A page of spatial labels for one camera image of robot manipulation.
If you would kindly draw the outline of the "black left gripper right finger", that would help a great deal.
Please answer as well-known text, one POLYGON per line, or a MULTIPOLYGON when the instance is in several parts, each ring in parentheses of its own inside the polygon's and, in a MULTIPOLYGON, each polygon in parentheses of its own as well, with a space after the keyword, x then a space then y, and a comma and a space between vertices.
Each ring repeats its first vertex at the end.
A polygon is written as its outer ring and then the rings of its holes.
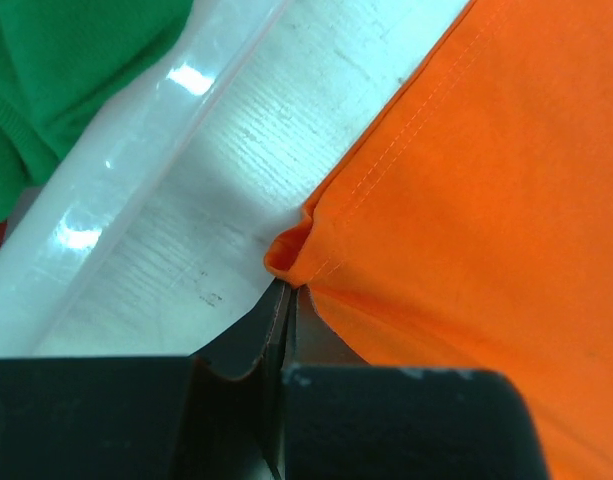
POLYGON ((545 479, 525 402, 502 374, 379 367, 296 293, 282 369, 290 479, 545 479))

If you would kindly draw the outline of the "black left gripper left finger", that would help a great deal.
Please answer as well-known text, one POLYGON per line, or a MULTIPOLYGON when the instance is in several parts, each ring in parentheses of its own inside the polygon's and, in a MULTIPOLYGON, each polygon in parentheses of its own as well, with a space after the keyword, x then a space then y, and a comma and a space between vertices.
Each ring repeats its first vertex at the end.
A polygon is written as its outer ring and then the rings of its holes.
POLYGON ((0 479, 191 479, 219 410, 254 402, 289 287, 191 355, 0 359, 0 479))

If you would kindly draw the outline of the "orange t-shirt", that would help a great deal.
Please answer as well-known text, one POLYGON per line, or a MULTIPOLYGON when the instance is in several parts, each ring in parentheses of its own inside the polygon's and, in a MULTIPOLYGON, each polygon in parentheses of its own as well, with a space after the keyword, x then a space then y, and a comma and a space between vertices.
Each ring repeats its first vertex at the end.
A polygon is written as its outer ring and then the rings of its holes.
POLYGON ((471 1, 279 235, 366 360, 488 368, 613 479, 613 1, 471 1))

